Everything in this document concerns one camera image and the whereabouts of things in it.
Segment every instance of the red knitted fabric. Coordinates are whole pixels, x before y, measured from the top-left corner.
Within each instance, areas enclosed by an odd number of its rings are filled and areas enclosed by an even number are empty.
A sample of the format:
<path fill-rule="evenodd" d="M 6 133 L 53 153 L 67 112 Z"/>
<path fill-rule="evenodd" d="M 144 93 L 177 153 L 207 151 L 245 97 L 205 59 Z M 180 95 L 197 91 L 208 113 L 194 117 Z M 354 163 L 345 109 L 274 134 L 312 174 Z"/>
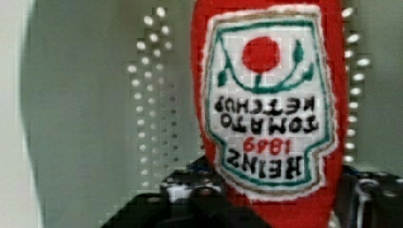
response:
<path fill-rule="evenodd" d="M 228 186 L 228 198 L 237 205 L 250 205 L 275 228 L 325 228 L 334 206 L 337 182 L 342 168 L 344 137 L 347 129 L 347 84 L 343 60 L 341 4 L 339 0 L 198 0 L 193 15 L 191 31 L 192 70 L 194 77 L 195 105 L 201 124 L 206 157 L 213 163 L 216 145 L 206 136 L 202 127 L 202 60 L 206 42 L 207 23 L 212 16 L 237 10 L 268 9 L 282 4 L 314 4 L 320 7 L 321 25 L 330 68 L 332 91 L 336 97 L 336 121 L 338 146 L 325 157 L 326 186 L 307 197 L 288 201 L 251 201 Z"/>

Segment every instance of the gray background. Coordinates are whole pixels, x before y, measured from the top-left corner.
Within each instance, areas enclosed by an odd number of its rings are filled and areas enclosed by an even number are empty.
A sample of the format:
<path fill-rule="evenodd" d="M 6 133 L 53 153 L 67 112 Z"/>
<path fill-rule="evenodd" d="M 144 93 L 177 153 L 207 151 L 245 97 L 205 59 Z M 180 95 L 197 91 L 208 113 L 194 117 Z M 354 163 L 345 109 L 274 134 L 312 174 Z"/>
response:
<path fill-rule="evenodd" d="M 189 69 L 192 2 L 36 2 L 22 103 L 45 227 L 99 227 L 130 198 L 155 191 L 164 175 L 202 154 Z M 356 165 L 403 175 L 403 4 L 352 4 L 358 6 L 352 27 L 363 35 L 358 51 L 371 53 L 374 62 L 359 98 Z M 155 14 L 159 6 L 167 8 L 164 19 Z M 146 15 L 158 19 L 153 27 L 144 23 Z M 151 44 L 148 35 L 161 25 L 172 32 Z M 137 50 L 139 39 L 145 51 Z M 164 48 L 165 42 L 173 48 Z M 152 56 L 155 48 L 162 57 Z M 127 72 L 129 65 L 137 72 Z"/>

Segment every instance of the red circle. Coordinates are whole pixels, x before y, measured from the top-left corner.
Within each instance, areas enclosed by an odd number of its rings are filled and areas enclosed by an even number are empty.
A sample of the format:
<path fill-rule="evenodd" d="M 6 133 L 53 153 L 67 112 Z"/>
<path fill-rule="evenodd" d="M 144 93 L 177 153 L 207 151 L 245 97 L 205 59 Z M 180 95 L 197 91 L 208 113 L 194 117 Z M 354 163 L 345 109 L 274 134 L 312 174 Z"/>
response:
<path fill-rule="evenodd" d="M 242 61 L 256 73 L 269 71 L 279 63 L 278 44 L 267 36 L 253 39 L 245 46 Z"/>

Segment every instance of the red ketchup bottle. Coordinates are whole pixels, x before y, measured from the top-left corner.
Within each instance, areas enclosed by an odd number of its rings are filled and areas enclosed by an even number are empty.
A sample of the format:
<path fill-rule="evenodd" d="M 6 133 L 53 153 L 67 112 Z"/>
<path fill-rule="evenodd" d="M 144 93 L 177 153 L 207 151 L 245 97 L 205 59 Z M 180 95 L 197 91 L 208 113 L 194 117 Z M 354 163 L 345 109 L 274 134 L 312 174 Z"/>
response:
<path fill-rule="evenodd" d="M 275 228 L 324 228 L 347 129 L 339 0 L 198 0 L 195 105 L 227 198 Z"/>

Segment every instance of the heinz label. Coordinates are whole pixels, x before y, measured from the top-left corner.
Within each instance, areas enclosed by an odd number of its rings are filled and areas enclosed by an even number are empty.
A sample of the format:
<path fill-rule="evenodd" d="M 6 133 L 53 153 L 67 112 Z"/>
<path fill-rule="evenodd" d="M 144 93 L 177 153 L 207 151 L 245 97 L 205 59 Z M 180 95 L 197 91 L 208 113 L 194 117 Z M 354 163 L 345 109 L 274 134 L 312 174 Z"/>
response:
<path fill-rule="evenodd" d="M 331 75 L 319 7 L 217 15 L 203 61 L 204 127 L 216 166 L 256 200 L 290 200 L 325 183 L 336 148 Z"/>

